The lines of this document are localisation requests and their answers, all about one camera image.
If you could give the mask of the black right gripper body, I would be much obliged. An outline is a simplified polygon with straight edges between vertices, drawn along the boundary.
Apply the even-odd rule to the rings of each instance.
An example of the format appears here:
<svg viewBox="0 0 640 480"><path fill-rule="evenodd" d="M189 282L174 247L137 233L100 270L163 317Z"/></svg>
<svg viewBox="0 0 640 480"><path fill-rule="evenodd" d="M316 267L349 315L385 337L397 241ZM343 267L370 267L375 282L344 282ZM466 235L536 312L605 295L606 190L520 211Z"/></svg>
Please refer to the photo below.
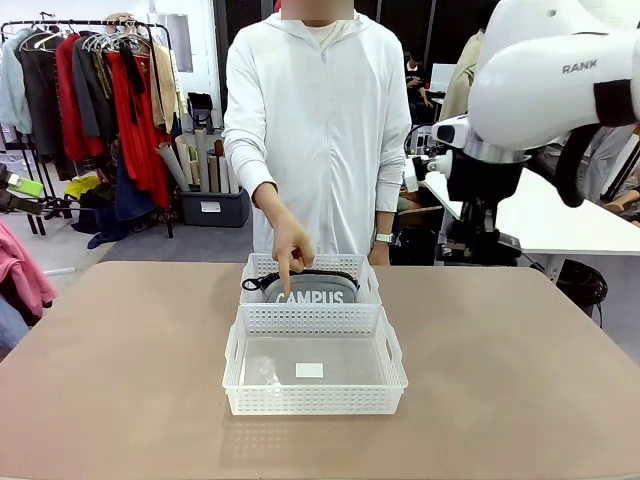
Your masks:
<svg viewBox="0 0 640 480"><path fill-rule="evenodd" d="M485 163L454 150L447 180L449 199L499 203L516 192L522 170L522 163Z"/></svg>

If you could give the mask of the grey CAMPUS pouch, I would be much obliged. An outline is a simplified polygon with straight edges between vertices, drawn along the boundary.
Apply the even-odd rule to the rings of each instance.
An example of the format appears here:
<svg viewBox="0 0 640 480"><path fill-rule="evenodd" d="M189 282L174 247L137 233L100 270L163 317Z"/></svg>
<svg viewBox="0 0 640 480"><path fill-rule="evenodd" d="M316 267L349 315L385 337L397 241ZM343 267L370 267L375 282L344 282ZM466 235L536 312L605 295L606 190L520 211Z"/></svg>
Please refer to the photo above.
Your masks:
<svg viewBox="0 0 640 480"><path fill-rule="evenodd" d="M261 292L263 303L344 304L355 303L360 284L350 274L339 271L307 269L289 274L290 291L285 292L279 273L248 278L242 288Z"/></svg>

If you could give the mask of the person's left forearm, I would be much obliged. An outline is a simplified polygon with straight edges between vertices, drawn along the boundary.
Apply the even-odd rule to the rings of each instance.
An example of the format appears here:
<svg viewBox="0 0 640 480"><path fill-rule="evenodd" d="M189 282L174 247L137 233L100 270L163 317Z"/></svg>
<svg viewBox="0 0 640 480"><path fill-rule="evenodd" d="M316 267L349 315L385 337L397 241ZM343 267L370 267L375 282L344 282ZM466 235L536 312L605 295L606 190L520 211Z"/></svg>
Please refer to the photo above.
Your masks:
<svg viewBox="0 0 640 480"><path fill-rule="evenodd" d="M404 149L385 151L380 158L376 182L376 211L393 213L404 181L406 154Z"/></svg>

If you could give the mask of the person's right forearm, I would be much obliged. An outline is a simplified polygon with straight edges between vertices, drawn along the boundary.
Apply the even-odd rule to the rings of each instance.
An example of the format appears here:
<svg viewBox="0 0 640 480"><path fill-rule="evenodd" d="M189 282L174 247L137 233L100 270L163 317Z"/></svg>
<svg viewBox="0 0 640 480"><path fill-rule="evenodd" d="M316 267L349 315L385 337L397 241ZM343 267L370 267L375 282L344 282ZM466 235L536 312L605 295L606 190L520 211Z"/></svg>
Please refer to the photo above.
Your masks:
<svg viewBox="0 0 640 480"><path fill-rule="evenodd" d="M277 185L266 164L264 139L247 130L227 126L224 131L224 148L239 184L274 226L287 210L279 198Z"/></svg>

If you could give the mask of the person's right hand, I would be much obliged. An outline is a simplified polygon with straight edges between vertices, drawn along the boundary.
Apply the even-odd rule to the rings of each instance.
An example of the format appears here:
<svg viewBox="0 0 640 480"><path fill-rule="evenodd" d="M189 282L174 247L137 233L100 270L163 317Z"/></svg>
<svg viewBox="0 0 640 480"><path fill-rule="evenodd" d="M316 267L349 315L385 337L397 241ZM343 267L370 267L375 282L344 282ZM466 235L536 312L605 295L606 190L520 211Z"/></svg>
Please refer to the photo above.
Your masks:
<svg viewBox="0 0 640 480"><path fill-rule="evenodd" d="M279 264L280 280L285 295L291 290L291 273L300 273L314 261L309 236L298 220L282 205L270 220L274 231L273 258Z"/></svg>

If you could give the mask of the yellow item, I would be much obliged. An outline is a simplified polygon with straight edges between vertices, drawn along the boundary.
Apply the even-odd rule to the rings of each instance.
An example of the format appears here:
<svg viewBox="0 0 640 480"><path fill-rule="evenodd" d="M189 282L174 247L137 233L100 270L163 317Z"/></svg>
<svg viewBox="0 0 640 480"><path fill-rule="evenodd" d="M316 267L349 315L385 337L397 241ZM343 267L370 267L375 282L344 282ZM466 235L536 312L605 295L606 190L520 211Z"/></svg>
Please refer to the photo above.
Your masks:
<svg viewBox="0 0 640 480"><path fill-rule="evenodd" d="M74 178L64 190L64 195L79 200L80 197L98 187L101 184L97 176L85 176Z"/></svg>

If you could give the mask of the pink garment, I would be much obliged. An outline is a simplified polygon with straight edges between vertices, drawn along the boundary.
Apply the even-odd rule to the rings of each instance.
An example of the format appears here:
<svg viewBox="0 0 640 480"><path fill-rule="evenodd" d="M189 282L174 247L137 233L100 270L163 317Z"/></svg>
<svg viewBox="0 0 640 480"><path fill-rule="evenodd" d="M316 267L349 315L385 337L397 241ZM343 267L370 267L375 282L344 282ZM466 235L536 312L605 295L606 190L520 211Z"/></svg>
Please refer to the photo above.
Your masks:
<svg viewBox="0 0 640 480"><path fill-rule="evenodd" d="M58 291L12 231L0 220L0 297L29 327L53 305Z"/></svg>

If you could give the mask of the white background table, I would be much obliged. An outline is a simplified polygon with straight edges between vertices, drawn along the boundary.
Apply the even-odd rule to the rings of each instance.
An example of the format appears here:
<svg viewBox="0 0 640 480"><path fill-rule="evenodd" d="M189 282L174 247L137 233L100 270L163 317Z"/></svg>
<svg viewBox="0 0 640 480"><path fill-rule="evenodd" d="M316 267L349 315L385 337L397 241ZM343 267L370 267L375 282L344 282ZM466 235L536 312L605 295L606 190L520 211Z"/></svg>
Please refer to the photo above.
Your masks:
<svg viewBox="0 0 640 480"><path fill-rule="evenodd" d="M500 202L496 226L525 253L640 256L640 228L589 201L566 206L551 184L527 169L515 194Z"/></svg>

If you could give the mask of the dark brown coat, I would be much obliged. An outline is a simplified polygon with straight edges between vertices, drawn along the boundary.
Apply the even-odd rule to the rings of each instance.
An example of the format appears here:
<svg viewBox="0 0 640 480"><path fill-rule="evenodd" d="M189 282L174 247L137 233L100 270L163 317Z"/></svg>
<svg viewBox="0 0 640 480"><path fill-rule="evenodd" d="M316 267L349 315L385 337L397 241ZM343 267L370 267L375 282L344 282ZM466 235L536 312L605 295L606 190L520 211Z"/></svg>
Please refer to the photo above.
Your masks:
<svg viewBox="0 0 640 480"><path fill-rule="evenodd" d="M48 32L35 30L15 50L23 70L32 136L38 153L47 156L64 153L55 56L62 39L50 39L44 49L35 47L39 40L48 35Z"/></svg>

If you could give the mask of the red garment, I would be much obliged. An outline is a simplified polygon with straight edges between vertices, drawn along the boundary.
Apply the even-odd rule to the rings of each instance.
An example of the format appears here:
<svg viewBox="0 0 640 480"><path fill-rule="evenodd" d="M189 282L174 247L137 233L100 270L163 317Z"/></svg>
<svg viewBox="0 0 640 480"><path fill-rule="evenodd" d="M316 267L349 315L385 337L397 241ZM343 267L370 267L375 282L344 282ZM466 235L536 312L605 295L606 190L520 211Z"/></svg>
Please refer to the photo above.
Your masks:
<svg viewBox="0 0 640 480"><path fill-rule="evenodd" d="M68 158L74 162L97 157L104 152L100 139L89 138L86 135L76 98L72 75L72 54L78 39L80 39L79 34L70 34L58 45L55 52L63 147Z"/></svg>

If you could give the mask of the light blue jacket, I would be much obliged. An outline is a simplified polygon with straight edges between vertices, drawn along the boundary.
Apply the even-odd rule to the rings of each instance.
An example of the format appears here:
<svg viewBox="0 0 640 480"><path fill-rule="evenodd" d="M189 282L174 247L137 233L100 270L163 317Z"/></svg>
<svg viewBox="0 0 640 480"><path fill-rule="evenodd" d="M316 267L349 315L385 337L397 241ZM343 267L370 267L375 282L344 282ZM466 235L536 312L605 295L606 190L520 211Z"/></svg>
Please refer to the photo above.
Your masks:
<svg viewBox="0 0 640 480"><path fill-rule="evenodd" d="M16 49L33 34L30 28L19 30L2 46L0 64L0 123L13 126L21 134L32 133L32 119L25 93L23 68Z"/></svg>

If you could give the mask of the navy blue cloth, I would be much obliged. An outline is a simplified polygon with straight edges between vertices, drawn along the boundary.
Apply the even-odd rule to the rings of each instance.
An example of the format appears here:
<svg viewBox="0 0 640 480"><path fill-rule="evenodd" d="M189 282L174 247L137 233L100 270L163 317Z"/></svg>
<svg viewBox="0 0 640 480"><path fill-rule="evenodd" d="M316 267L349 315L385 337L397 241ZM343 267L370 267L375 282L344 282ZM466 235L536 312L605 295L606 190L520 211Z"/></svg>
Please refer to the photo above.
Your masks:
<svg viewBox="0 0 640 480"><path fill-rule="evenodd" d="M121 148L116 154L115 184L102 183L88 191L85 199L97 229L88 242L89 249L126 238L141 229L156 209L150 193L139 190L129 177Z"/></svg>

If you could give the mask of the mannequin in beige coat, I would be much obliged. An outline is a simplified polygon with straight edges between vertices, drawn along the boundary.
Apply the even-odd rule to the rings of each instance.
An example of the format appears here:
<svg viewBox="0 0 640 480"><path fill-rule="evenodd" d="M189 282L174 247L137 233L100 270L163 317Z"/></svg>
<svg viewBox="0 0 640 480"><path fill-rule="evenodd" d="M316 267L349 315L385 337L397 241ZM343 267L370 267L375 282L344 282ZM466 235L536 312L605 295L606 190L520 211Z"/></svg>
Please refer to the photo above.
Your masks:
<svg viewBox="0 0 640 480"><path fill-rule="evenodd" d="M484 36L485 31L480 29L465 44L449 82L439 121L463 115L468 111L469 94Z"/></svg>

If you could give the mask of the white board panel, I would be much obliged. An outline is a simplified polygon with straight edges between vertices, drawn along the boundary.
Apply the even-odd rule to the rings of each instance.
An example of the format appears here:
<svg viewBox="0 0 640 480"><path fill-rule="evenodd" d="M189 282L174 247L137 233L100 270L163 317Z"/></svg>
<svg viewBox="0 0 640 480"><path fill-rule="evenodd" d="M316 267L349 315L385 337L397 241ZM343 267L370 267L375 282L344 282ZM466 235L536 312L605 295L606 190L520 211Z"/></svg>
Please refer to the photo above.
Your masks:
<svg viewBox="0 0 640 480"><path fill-rule="evenodd" d="M432 93L446 93L455 69L455 64L434 63L432 65L429 91Z"/></svg>

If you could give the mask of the dark grey jacket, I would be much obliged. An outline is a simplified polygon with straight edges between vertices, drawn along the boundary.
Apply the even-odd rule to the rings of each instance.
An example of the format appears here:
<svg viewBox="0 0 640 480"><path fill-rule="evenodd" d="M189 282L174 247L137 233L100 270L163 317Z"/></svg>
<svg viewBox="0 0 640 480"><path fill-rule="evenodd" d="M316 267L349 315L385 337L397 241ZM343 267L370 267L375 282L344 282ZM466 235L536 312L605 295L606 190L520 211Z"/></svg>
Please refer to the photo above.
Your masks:
<svg viewBox="0 0 640 480"><path fill-rule="evenodd" d="M85 134L111 141L117 135L112 78L104 54L85 47L94 36L95 33L81 31L73 44L73 84Z"/></svg>

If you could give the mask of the seated person in black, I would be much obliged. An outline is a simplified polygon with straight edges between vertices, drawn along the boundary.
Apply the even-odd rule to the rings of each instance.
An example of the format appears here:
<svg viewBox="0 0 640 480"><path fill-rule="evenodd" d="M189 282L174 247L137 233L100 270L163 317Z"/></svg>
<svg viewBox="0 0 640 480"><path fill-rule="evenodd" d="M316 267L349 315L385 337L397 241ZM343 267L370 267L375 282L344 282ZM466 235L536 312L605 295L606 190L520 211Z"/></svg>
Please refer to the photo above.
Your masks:
<svg viewBox="0 0 640 480"><path fill-rule="evenodd" d="M428 109L434 109L434 104L427 93L426 72L419 51L409 51L405 63L405 80L409 103L414 106L423 105Z"/></svg>

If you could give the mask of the blue denim garment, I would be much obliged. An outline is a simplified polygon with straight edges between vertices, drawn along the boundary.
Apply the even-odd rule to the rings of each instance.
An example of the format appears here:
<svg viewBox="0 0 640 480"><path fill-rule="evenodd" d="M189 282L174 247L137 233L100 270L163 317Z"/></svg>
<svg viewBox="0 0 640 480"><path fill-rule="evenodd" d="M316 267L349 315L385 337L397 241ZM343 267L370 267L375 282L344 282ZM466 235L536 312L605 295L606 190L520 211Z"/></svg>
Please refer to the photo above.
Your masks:
<svg viewBox="0 0 640 480"><path fill-rule="evenodd" d="M15 348L29 333L22 315L0 295L0 347Z"/></svg>

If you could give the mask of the white perforated plastic basket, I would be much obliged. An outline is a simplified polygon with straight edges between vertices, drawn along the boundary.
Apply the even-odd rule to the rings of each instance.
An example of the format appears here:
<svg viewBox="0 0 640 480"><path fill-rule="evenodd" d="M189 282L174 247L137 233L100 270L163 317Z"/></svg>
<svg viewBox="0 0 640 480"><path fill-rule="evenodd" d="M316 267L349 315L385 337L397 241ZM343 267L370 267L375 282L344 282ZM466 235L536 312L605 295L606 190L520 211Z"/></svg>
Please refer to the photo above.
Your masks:
<svg viewBox="0 0 640 480"><path fill-rule="evenodd" d="M358 281L357 303L380 305L379 282L368 259L354 254L317 254L313 268L323 271L339 271ZM269 254L251 253L242 270L241 282L279 273L278 263Z"/></svg>

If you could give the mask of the long red dress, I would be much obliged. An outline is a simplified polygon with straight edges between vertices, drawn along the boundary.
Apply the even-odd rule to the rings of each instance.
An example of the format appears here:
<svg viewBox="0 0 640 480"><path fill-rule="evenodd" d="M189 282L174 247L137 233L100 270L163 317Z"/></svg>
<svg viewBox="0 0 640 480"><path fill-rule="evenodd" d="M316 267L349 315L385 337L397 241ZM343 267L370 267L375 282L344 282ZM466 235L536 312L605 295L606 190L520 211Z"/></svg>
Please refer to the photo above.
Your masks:
<svg viewBox="0 0 640 480"><path fill-rule="evenodd" d="M151 195L153 203L166 209L170 204L169 171L156 152L169 140L154 124L150 60L123 46L109 53L116 119L125 166L136 187Z"/></svg>

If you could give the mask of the mannequin in pink top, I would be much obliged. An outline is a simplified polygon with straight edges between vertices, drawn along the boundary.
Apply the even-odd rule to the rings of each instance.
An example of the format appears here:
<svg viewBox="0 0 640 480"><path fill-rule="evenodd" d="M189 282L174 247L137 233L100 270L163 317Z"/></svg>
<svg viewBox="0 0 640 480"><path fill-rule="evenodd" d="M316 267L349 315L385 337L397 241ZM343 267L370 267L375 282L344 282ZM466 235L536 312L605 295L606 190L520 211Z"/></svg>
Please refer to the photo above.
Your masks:
<svg viewBox="0 0 640 480"><path fill-rule="evenodd" d="M597 203L617 158L631 138L636 126L602 127L592 138L591 154L583 176L582 193L586 200Z"/></svg>

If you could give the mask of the slanted grey paper roll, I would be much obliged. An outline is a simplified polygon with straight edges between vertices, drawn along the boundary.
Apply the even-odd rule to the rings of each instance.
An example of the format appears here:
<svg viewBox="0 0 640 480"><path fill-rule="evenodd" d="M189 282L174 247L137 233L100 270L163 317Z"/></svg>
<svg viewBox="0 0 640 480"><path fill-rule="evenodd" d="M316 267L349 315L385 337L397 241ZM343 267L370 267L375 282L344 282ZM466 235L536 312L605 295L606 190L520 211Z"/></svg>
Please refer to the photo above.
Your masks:
<svg viewBox="0 0 640 480"><path fill-rule="evenodd" d="M163 142L156 149L158 155L163 159L169 171L174 178L178 188L182 192L189 192L190 185L185 177L181 164L176 156L176 153L170 143Z"/></svg>

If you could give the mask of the person in white hoodie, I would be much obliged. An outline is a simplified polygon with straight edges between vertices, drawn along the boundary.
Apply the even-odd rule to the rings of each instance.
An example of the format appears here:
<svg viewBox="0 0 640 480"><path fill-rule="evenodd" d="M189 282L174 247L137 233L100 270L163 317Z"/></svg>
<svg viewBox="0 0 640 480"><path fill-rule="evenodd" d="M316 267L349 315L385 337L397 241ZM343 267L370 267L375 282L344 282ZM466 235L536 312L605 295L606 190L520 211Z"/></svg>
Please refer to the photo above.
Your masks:
<svg viewBox="0 0 640 480"><path fill-rule="evenodd" d="M404 69L395 34L360 13L317 28L273 14L229 48L225 129L264 139L279 197L318 253L372 248L380 158L411 127Z"/></svg>

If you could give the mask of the beige garment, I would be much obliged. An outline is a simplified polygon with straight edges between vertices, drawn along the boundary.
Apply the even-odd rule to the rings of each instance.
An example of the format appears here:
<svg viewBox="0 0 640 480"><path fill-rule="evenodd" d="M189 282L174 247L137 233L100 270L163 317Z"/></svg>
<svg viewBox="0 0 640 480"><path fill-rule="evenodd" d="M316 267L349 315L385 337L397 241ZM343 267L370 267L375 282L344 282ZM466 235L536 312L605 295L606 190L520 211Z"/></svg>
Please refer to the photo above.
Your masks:
<svg viewBox="0 0 640 480"><path fill-rule="evenodd" d="M149 59L153 122L157 128L164 127L170 133L174 120L180 116L171 52L168 48L153 43Z"/></svg>

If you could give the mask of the black clothes rack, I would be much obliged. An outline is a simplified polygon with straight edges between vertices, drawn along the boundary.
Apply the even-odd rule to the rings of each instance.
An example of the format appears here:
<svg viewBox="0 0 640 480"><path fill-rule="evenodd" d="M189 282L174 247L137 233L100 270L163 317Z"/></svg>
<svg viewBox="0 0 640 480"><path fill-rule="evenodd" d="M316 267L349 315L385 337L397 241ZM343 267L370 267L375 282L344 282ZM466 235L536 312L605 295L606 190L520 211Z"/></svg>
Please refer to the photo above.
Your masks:
<svg viewBox="0 0 640 480"><path fill-rule="evenodd" d="M95 33L95 36L88 40L85 43L85 47L89 50L93 51L101 51L104 54L104 57L107 60L107 55L109 53L117 53L119 49L123 46L126 46L131 49L133 54L137 56L147 57L149 59L150 54L153 50L152 38L152 25L148 23L142 23L131 19L125 20L70 20L68 21L68 29L64 30L63 21L61 20L20 20L18 21L18 26L21 29L30 28L33 30L42 30L48 32L49 35L41 40L39 40L36 44L36 48L45 48L45 43L54 37L60 37L62 41L66 39L70 34L77 33L80 35L81 31L89 31L90 33ZM0 54L2 54L2 46L6 42L7 37L4 29L0 27ZM179 118L174 120L174 127L178 126L180 123ZM35 168L31 169L29 175L33 179L39 179L44 182L48 182L50 180L49 174L46 171L45 165L47 163L51 163L55 166L58 176L61 180L66 181L72 177L72 175L76 172L83 173L87 170L100 170L102 172L116 172L116 154L119 148L122 149L120 144L120 134L118 129L118 123L116 119L117 125L117 135L114 140L106 141L101 138L93 138L100 139L104 152L97 156L88 158L84 161L74 162L71 161L66 155L65 151L61 155L40 155L37 151L36 144L34 138L31 134L25 135L21 134L13 128L17 135L17 142L19 145L19 149L25 157L32 157L36 164ZM172 132L167 133L169 140L166 141L172 145ZM155 211L165 218L169 218L171 216L171 202L174 197L174 192L176 189L175 180L171 179L169 174L169 190L170 190L170 204L166 209L159 208L155 205Z"/></svg>

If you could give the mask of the tall grey tube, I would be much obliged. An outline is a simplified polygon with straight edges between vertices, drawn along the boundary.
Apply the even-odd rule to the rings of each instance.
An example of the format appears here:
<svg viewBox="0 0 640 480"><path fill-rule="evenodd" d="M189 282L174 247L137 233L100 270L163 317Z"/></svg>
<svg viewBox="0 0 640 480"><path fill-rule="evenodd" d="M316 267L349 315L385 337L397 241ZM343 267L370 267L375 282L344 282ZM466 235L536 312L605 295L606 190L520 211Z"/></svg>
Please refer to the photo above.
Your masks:
<svg viewBox="0 0 640 480"><path fill-rule="evenodd" d="M207 156L207 131L205 129L197 129L194 131L195 144L197 150L198 170L200 178L200 191L203 193L210 192L209 181L209 165Z"/></svg>

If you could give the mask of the dark grey storage box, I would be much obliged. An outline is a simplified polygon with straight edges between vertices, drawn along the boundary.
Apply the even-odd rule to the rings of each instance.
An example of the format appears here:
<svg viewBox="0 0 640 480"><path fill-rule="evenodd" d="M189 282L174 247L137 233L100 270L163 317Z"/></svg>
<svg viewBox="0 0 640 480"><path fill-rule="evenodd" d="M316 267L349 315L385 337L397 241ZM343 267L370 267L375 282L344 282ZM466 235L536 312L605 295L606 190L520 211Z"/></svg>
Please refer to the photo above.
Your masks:
<svg viewBox="0 0 640 480"><path fill-rule="evenodd" d="M181 192L184 223L189 226L241 228L247 221L250 199L238 193Z"/></svg>

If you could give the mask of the black chair back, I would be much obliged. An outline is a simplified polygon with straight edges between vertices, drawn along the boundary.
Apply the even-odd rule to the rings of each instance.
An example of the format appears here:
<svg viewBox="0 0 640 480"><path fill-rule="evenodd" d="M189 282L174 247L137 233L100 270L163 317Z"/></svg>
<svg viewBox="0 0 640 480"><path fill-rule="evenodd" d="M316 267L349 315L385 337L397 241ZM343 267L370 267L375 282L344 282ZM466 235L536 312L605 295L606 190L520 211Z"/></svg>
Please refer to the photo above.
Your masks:
<svg viewBox="0 0 640 480"><path fill-rule="evenodd" d="M205 130L207 134L214 132L212 112L213 102L208 93L189 92L187 94L188 113L193 130Z"/></svg>

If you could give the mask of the white perforated basket with sticker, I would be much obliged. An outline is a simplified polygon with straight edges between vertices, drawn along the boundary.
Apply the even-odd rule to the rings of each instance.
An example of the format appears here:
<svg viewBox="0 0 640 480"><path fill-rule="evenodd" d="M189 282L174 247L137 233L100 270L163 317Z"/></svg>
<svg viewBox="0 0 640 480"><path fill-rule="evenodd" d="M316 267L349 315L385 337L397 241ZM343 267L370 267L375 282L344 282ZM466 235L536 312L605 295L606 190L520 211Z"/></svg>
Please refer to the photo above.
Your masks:
<svg viewBox="0 0 640 480"><path fill-rule="evenodd" d="M222 386L236 416L393 415L408 386L383 307L245 304Z"/></svg>

